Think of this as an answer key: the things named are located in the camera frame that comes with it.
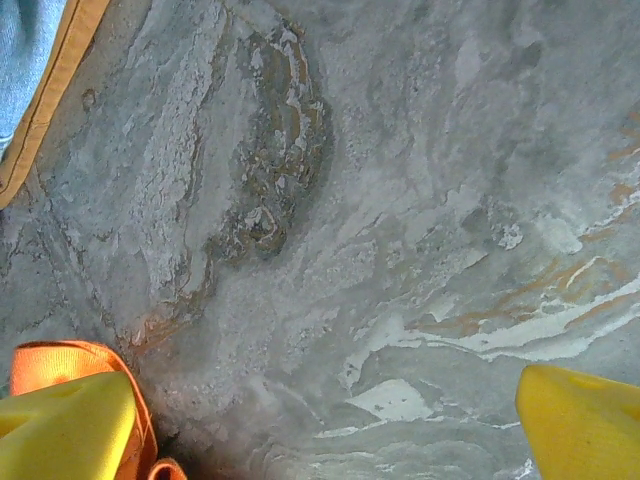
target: gray stone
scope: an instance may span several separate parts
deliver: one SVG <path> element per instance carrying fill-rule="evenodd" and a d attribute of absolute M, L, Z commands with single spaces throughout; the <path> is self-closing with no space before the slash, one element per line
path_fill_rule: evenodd
<path fill-rule="evenodd" d="M 638 383 L 640 4 L 113 2 L 1 221 L 194 478 L 539 478 L 522 368 Z"/>

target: dark patch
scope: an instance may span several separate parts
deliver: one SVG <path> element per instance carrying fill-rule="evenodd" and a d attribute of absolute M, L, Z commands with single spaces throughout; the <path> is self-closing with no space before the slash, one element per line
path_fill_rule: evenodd
<path fill-rule="evenodd" d="M 233 159 L 239 201 L 206 246 L 214 258 L 232 265 L 250 252 L 262 259 L 280 253 L 301 201 L 317 183 L 331 138 L 328 110 L 301 38 L 286 22 L 270 39 L 251 35 L 237 58 L 253 79 L 262 108 L 252 119 L 255 136 Z"/>
<path fill-rule="evenodd" d="M 525 48 L 513 50 L 509 60 L 503 65 L 500 78 L 513 80 L 522 72 L 535 68 L 542 58 L 542 44 L 533 42 Z"/>
<path fill-rule="evenodd" d="M 96 91 L 93 88 L 88 88 L 82 94 L 82 109 L 85 112 L 91 110 L 96 104 Z"/>
<path fill-rule="evenodd" d="M 491 231 L 489 217 L 484 208 L 476 208 L 462 221 L 462 228 L 471 234 L 484 234 Z"/>
<path fill-rule="evenodd" d="M 420 3 L 420 5 L 416 6 L 416 8 L 413 10 L 413 21 L 419 22 L 420 20 L 427 18 L 430 13 L 431 13 L 431 1 L 423 0 Z"/>

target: denim leg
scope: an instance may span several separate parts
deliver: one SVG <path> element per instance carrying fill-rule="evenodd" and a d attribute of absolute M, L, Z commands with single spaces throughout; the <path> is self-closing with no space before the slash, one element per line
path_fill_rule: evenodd
<path fill-rule="evenodd" d="M 66 0 L 0 0 L 0 155 L 40 83 Z"/>

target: orange webbing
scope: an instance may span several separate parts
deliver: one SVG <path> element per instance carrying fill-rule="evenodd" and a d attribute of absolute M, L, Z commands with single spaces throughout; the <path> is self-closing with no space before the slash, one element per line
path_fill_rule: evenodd
<path fill-rule="evenodd" d="M 133 375 L 108 347 L 75 340 L 21 345 L 13 356 L 10 391 L 11 395 L 20 395 L 88 375 L 114 371 L 129 376 L 137 406 L 136 422 L 115 480 L 186 480 L 186 475 L 173 460 L 156 462 L 158 445 L 149 409 Z"/>

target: rust-colored stain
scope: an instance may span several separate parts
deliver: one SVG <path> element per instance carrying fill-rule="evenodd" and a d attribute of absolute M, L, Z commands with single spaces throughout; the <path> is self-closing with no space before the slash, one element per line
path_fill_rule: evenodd
<path fill-rule="evenodd" d="M 537 301 L 534 300 L 534 304 L 532 304 L 531 299 L 524 298 L 525 295 L 534 293 L 540 297 L 546 293 L 551 298 L 560 298 L 566 303 L 575 304 L 585 296 L 593 294 L 596 289 L 600 295 L 611 293 L 614 286 L 611 282 L 606 281 L 607 277 L 614 278 L 617 283 L 623 284 L 631 280 L 631 274 L 619 262 L 606 258 L 597 257 L 589 261 L 582 260 L 561 269 L 558 268 L 559 264 L 558 258 L 553 259 L 532 282 L 507 293 L 489 310 L 469 312 L 437 325 L 416 326 L 416 328 L 429 333 L 457 330 L 461 337 L 466 337 L 478 333 L 482 324 L 490 320 L 502 319 L 517 325 L 534 318 L 539 311 Z M 612 307 L 615 303 L 612 300 L 602 305 L 603 308 L 597 306 L 591 309 L 590 314 L 595 315 Z"/>
<path fill-rule="evenodd" d="M 633 292 L 633 293 L 627 293 L 625 295 L 620 295 L 619 297 L 613 298 L 611 300 L 607 300 L 606 302 L 602 302 L 598 305 L 596 305 L 595 307 L 593 307 L 591 310 L 589 310 L 586 313 L 583 313 L 582 315 L 580 315 L 577 318 L 574 318 L 573 320 L 571 320 L 569 323 L 567 323 L 564 327 L 565 330 L 570 329 L 571 327 L 574 327 L 582 322 L 584 322 L 585 320 L 594 317 L 595 315 L 605 312 L 611 308 L 615 308 L 616 306 L 620 305 L 621 303 L 627 302 L 627 301 L 634 301 L 634 300 L 638 300 L 640 299 L 640 292 Z"/>
<path fill-rule="evenodd" d="M 640 113 L 629 114 L 631 120 L 640 125 Z M 633 139 L 633 145 L 613 152 L 609 160 L 616 160 L 640 153 L 640 130 L 622 129 L 621 133 Z M 618 183 L 609 194 L 611 202 L 621 211 L 604 225 L 594 228 L 580 237 L 583 243 L 596 243 L 615 236 L 616 225 L 628 221 L 640 202 L 632 201 L 632 195 L 640 191 L 640 185 Z M 466 337 L 477 334 L 484 324 L 498 322 L 495 326 L 504 327 L 504 322 L 516 325 L 526 322 L 540 312 L 543 298 L 560 300 L 567 306 L 588 304 L 597 296 L 611 294 L 621 285 L 630 282 L 633 275 L 624 264 L 604 257 L 583 258 L 570 266 L 562 266 L 561 257 L 556 257 L 540 272 L 533 281 L 502 295 L 494 305 L 484 311 L 472 311 L 443 320 L 438 324 L 412 324 L 408 328 L 430 333 L 447 333 Z M 618 296 L 593 306 L 586 313 L 569 322 L 565 329 L 572 328 L 589 318 L 640 299 L 640 292 Z"/>
<path fill-rule="evenodd" d="M 631 187 L 630 185 L 626 185 L 624 183 L 617 183 L 611 193 L 609 194 L 609 198 L 616 205 L 622 205 L 625 202 L 629 201 L 629 197 L 631 194 L 637 191 L 637 187 Z"/>
<path fill-rule="evenodd" d="M 144 317 L 137 332 L 125 336 L 125 341 L 135 355 L 141 356 L 158 347 L 187 325 L 187 322 L 165 318 L 153 311 Z"/>
<path fill-rule="evenodd" d="M 309 80 L 309 77 L 308 77 L 309 66 L 307 65 L 307 59 L 302 54 L 302 50 L 300 49 L 299 43 L 292 43 L 291 48 L 293 49 L 293 56 L 295 57 L 296 63 L 298 65 L 298 75 L 300 76 L 299 77 L 300 83 L 306 84 L 307 81 Z"/>
<path fill-rule="evenodd" d="M 284 131 L 284 119 L 280 113 L 280 107 L 276 103 L 275 99 L 269 101 L 269 111 L 271 112 L 271 128 L 273 131 Z"/>
<path fill-rule="evenodd" d="M 300 137 L 300 112 L 294 105 L 289 105 L 291 109 L 291 117 L 293 118 L 293 125 L 291 127 L 291 138 L 294 140 Z"/>
<path fill-rule="evenodd" d="M 616 233 L 613 227 L 606 227 L 602 230 L 593 233 L 585 233 L 579 237 L 579 240 L 582 243 L 593 243 L 604 240 L 605 238 L 611 237 L 614 233 Z"/>

